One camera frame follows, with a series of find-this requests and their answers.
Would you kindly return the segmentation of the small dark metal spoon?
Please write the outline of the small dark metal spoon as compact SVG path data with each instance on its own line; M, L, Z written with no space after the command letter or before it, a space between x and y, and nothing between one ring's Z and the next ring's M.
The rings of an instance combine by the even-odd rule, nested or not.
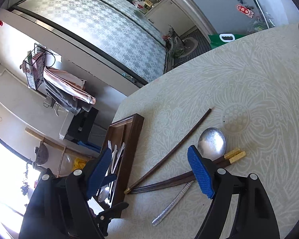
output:
M98 202L104 202L105 199L108 197L109 194L109 185L102 187L99 196L98 196Z

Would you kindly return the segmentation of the silver table knife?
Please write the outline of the silver table knife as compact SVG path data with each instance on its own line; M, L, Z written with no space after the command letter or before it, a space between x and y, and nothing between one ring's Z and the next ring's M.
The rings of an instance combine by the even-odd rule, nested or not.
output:
M122 152L123 150L125 149L125 143L123 142L122 143L122 146L119 148L118 151L116 151L116 155L115 155L115 162L113 162L113 165L111 167L111 173L114 174L117 167L118 167L118 163L119 163L119 160L122 156Z

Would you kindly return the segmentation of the large spoon textured handle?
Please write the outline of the large spoon textured handle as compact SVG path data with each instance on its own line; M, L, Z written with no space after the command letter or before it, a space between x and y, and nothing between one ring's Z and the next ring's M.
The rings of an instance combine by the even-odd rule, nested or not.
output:
M225 150L226 139L222 131L218 128L210 127L202 132L198 140L198 151L203 157L216 160L225 154ZM173 201L155 219L152 220L153 227L156 227L173 210L193 183L194 181L186 183Z

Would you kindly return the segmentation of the silver fork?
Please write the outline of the silver fork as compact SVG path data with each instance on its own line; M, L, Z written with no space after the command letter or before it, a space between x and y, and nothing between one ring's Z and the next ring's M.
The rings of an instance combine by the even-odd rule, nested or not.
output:
M118 150L117 150L117 145L112 146L112 142L110 140L108 140L108 148L112 151L112 159L107 174L111 174L114 168L115 156Z

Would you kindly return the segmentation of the white kitchen cabinet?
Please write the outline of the white kitchen cabinet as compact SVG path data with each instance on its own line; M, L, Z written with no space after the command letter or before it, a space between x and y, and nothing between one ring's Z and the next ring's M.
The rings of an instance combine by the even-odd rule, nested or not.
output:
M154 2L152 9L145 13L145 18L162 34L168 33L170 27L179 36L186 36L196 29L194 22L176 3L176 0Z

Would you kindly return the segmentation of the yellow cloth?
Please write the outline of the yellow cloth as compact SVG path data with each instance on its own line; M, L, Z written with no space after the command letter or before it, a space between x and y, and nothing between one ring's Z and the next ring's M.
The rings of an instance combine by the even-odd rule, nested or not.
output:
M81 158L75 158L72 171L75 171L77 169L83 169L87 164L86 160L83 160Z

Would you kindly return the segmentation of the brown wooden tray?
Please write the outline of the brown wooden tray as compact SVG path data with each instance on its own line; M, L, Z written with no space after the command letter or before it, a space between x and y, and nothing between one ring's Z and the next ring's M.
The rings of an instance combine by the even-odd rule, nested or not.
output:
M128 187L128 181L143 122L144 117L135 113L114 122L107 130L102 148L107 147L107 141L111 141L112 146L116 145L120 147L122 144L125 144L125 148L122 151L122 155L115 171L117 179L110 186L111 193L109 202L97 202L101 210L109 209L117 203L124 201L124 191Z

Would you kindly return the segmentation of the white sink basin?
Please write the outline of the white sink basin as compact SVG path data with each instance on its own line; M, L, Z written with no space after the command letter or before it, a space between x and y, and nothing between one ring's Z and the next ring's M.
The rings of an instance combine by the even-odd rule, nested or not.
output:
M71 125L71 122L72 122L73 118L74 118L74 114L73 113L68 112L66 114L64 122L62 124L62 127L61 127L61 129L59 131L59 139L60 140L64 140L64 138L65 138L65 136L67 134L67 131L68 131L70 125Z

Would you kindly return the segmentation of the grey hanging towel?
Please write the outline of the grey hanging towel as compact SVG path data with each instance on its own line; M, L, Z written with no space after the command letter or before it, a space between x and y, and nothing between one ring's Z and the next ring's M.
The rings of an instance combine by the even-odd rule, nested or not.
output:
M81 110L89 112L92 105L73 97L72 95L64 92L63 90L55 87L50 82L44 80L46 92L64 109L77 115Z

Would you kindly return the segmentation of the wooden ladder rack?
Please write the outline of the wooden ladder rack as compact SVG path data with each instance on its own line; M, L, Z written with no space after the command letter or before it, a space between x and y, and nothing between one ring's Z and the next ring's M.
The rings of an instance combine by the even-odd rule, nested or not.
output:
M76 151L74 149L71 149L70 147L63 146L63 145L61 145L61 144L59 144L57 142L53 142L52 140L46 138L43 135L40 135L39 133L31 130L28 127L25 128L25 132L27 134L31 135L32 137L35 137L36 139L40 140L41 144L47 144L47 145L53 147L54 149L57 149L57 150L59 150L59 151L62 152L61 153L60 162L59 162L59 166L58 166L57 177L60 176L61 165L62 165L63 158L64 158L65 154L71 155L71 156L73 156L75 158L79 158L79 159L84 160L84 161L90 161L90 160L92 160L94 158L92 156L89 156L89 155L80 153L80 152L78 152L78 151Z

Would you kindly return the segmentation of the pink striped hanging towel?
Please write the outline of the pink striped hanging towel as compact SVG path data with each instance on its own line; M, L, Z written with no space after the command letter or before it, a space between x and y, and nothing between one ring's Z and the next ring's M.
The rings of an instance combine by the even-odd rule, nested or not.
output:
M80 79L67 71L48 67L43 70L43 78L74 98L92 105L96 103L96 98L85 91L86 80L84 79Z

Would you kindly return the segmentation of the plastic bag on floor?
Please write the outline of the plastic bag on floor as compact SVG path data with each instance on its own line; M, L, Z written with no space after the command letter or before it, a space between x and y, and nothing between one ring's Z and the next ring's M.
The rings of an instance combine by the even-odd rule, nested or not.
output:
M168 34L164 36L164 41L169 45L169 52L174 58L179 58L185 51L185 45L173 27L169 26Z

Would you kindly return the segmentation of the patterned sliding door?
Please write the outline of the patterned sliding door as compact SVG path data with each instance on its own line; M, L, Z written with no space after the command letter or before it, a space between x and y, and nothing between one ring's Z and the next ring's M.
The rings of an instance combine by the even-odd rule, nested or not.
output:
M133 81L145 85L164 73L162 34L127 0L21 0L13 7L64 29Z

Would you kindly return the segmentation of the grey refrigerator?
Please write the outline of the grey refrigerator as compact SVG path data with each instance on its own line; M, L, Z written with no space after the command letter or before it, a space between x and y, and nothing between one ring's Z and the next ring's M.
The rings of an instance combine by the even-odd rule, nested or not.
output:
M274 27L258 0L177 0L208 34L248 35Z

